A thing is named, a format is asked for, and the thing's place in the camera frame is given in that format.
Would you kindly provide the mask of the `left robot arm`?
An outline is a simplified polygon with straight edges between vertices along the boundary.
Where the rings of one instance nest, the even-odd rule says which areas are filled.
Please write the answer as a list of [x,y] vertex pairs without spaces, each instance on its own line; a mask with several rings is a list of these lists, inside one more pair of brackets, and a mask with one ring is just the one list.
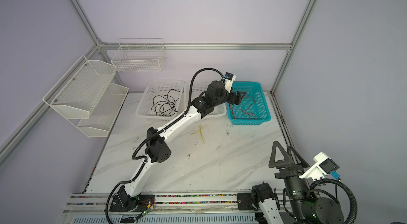
[[[192,99],[192,88],[196,77],[204,71],[214,71],[221,76],[219,81],[212,81],[207,89],[198,97]],[[177,115],[173,120],[155,129],[147,130],[146,139],[134,150],[132,160],[142,160],[138,170],[127,181],[118,182],[110,192],[106,205],[105,217],[107,223],[111,224],[109,216],[109,204],[114,195],[117,196],[119,204],[125,211],[131,211],[139,205],[139,195],[151,175],[152,167],[157,163],[166,161],[172,154],[169,143],[175,139],[188,126],[203,119],[212,113],[215,107],[224,103],[240,105],[245,92],[233,92],[233,83],[236,76],[230,72],[222,74],[215,68],[203,68],[198,70],[192,77],[188,91],[188,105],[184,112]]]

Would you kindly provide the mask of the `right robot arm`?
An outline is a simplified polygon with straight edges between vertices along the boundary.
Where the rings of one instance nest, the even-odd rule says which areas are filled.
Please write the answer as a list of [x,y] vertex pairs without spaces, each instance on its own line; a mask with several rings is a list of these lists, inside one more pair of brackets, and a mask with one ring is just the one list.
[[[358,205],[352,190],[342,183],[337,170],[339,165],[327,154],[320,152],[309,165],[292,146],[284,148],[274,141],[269,168],[276,168],[276,179],[284,181],[283,199],[269,184],[263,182],[252,187],[250,193],[237,194],[239,210],[252,210],[260,216],[260,223],[281,224],[280,210],[290,204],[286,213],[296,224],[353,224],[356,222]],[[343,214],[337,195],[320,189],[321,185],[333,184],[342,188],[349,200],[349,213]]]

